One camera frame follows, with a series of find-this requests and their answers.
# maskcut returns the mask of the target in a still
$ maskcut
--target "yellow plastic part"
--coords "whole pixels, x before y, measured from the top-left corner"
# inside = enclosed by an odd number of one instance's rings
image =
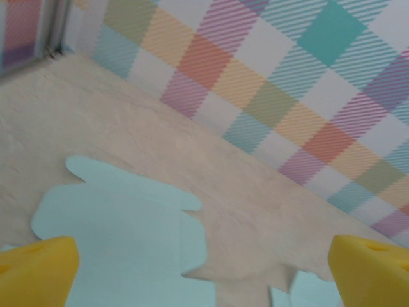
[[[0,306],[63,307],[77,273],[71,237],[58,237],[0,253]]]
[[[409,249],[337,235],[328,262],[346,307],[409,306]]]

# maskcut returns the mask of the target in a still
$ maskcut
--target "floor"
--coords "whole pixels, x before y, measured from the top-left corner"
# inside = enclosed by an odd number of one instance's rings
[[[267,307],[296,269],[331,280],[331,239],[388,242],[233,145],[77,55],[0,88],[0,245],[36,238],[29,221],[51,186],[78,181],[64,167],[83,154],[189,190],[209,259],[191,276],[217,284],[218,307]]]

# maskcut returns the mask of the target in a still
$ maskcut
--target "wall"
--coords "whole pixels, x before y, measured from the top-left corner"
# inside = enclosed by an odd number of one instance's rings
[[[71,49],[409,246],[406,0],[76,4]]]
[[[0,74],[43,56],[49,0],[0,0]]]

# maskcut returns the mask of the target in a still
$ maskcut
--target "orange square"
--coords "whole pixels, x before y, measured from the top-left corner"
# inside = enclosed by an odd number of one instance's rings
[[[193,36],[193,30],[158,8],[141,46],[170,66],[177,67]]]
[[[341,152],[330,165],[340,173],[354,180],[380,159],[379,156],[364,145],[355,142]]]
[[[305,151],[329,163],[355,140],[341,129],[326,123],[303,147]]]
[[[403,206],[403,207],[400,208],[399,210],[409,216],[409,203],[407,203],[405,206]]]
[[[265,81],[259,74],[232,58],[212,90],[236,107],[243,109]]]
[[[409,203],[409,175],[378,193],[378,197],[391,203],[396,208],[404,207]]]
[[[303,104],[296,104],[275,126],[275,131],[282,134],[298,146],[314,136],[327,121]]]
[[[202,35],[196,34],[178,70],[211,89],[232,57]]]

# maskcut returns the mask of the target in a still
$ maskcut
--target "paper cutout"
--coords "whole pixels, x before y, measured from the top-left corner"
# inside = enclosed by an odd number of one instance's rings
[[[16,245],[3,245],[1,248],[0,248],[0,251],[9,251],[9,250],[11,250],[11,249],[13,249],[13,248],[16,248],[17,246]]]
[[[273,307],[339,307],[341,296],[334,282],[310,272],[298,271],[289,294],[271,287]]]
[[[86,182],[53,187],[32,229],[75,238],[81,265],[66,307],[214,307],[215,285],[181,274],[204,264],[206,235],[182,212],[200,201],[170,185],[85,157],[67,168]]]

